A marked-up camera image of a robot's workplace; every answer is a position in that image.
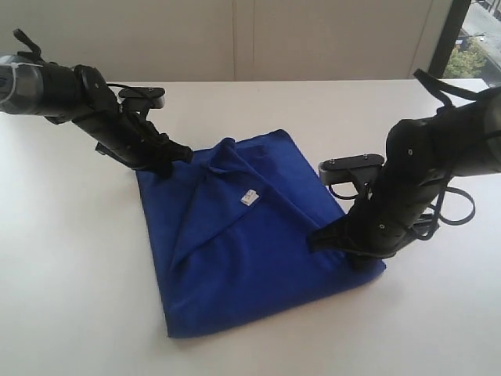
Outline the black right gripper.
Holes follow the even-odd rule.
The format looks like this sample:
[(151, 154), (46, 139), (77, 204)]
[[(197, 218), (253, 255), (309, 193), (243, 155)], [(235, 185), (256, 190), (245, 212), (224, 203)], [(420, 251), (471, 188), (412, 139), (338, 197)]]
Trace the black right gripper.
[(310, 252), (351, 250), (348, 264), (355, 271), (382, 266), (415, 240), (428, 240), (438, 229), (438, 213), (426, 215), (432, 201), (444, 196), (445, 173), (413, 170), (407, 164), (386, 161), (355, 201), (345, 221), (334, 221), (308, 235)]

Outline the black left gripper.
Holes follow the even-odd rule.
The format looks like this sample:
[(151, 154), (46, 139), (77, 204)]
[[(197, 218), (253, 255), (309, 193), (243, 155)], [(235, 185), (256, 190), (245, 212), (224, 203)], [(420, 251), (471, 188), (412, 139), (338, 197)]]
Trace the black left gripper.
[(173, 161), (190, 163), (193, 150), (157, 131), (151, 121), (118, 107), (94, 110), (80, 105), (72, 110), (72, 122), (98, 142), (96, 149), (136, 171), (151, 171), (169, 179)]

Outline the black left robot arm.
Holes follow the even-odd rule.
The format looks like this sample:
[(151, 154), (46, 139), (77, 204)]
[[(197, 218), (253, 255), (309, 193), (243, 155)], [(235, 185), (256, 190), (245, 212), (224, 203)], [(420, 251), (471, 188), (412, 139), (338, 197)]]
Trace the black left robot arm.
[(171, 176), (176, 161), (193, 159), (193, 151), (157, 131), (147, 116), (164, 106), (162, 88), (130, 87), (105, 81), (94, 67), (63, 67), (1, 59), (1, 111), (35, 115), (60, 125), (71, 122), (96, 142), (96, 152), (136, 171)]

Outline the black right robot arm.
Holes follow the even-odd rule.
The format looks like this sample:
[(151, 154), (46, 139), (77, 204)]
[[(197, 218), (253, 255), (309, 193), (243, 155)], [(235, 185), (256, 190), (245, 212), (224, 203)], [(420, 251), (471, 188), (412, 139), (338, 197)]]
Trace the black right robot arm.
[(468, 104), (445, 105), (433, 117), (403, 119), (388, 133), (386, 154), (324, 161), (328, 188), (351, 183), (354, 204), (343, 217), (308, 237), (312, 251), (335, 248), (354, 264), (388, 259), (415, 240), (430, 240), (440, 223), (461, 226), (473, 217), (445, 219), (441, 209), (455, 177), (500, 171), (500, 90), (469, 94)]

